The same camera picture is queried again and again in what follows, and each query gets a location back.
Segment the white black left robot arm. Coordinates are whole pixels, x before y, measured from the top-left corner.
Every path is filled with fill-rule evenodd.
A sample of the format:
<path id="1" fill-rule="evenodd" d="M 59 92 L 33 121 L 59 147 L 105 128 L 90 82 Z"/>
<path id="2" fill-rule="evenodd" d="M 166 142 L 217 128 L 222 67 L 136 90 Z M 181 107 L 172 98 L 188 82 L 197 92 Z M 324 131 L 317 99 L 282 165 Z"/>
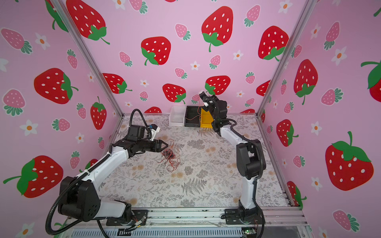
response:
<path id="1" fill-rule="evenodd" d="M 101 227 L 101 220 L 115 218 L 122 225 L 131 225 L 127 230 L 135 230 L 143 220 L 136 220 L 132 206 L 124 201 L 102 201 L 98 195 L 101 183 L 121 164 L 135 155 L 145 152 L 161 153 L 168 144 L 155 139 L 160 128 L 144 122 L 143 125 L 129 124 L 128 134 L 113 143 L 109 151 L 94 165 L 76 177 L 66 177 L 60 184 L 60 195 L 53 203 L 45 223 L 49 235 L 58 235 L 71 227 L 95 220 Z M 58 230 L 52 228 L 54 212 L 58 211 L 75 221 Z"/>

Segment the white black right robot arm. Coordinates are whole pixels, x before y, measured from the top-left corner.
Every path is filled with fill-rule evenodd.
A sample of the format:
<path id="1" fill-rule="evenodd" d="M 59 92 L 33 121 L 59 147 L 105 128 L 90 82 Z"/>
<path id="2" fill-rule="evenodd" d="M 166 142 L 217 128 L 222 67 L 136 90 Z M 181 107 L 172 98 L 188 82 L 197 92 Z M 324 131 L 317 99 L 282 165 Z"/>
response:
<path id="1" fill-rule="evenodd" d="M 205 111 L 213 118 L 213 130 L 236 147 L 236 164 L 243 177 L 242 195 L 239 200 L 238 214 L 243 223 L 252 222 L 263 211 L 256 201 L 258 181 L 266 169 L 266 160 L 262 143 L 246 138 L 235 130 L 238 123 L 227 118 L 227 103 L 217 98 L 206 97 L 202 100 Z"/>

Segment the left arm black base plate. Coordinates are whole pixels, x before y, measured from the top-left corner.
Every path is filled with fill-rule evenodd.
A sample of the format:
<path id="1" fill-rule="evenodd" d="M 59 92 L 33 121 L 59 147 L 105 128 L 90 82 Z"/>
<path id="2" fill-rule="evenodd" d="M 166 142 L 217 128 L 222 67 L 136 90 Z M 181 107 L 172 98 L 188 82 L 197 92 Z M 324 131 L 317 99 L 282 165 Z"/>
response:
<path id="1" fill-rule="evenodd" d="M 107 218 L 106 226 L 134 226 L 137 222 L 139 226 L 145 226 L 148 217 L 148 210 L 138 209 L 131 210 L 124 214 L 121 218 Z"/>

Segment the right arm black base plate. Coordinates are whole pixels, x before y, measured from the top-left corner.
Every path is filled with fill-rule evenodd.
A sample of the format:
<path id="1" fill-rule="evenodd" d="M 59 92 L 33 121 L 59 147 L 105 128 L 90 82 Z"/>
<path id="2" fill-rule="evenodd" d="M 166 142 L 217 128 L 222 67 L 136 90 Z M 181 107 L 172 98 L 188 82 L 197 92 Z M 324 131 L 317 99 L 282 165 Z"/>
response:
<path id="1" fill-rule="evenodd" d="M 227 225 L 262 225 L 266 224 L 263 211 L 259 208 L 254 209 L 225 209 L 220 217 L 225 220 Z"/>

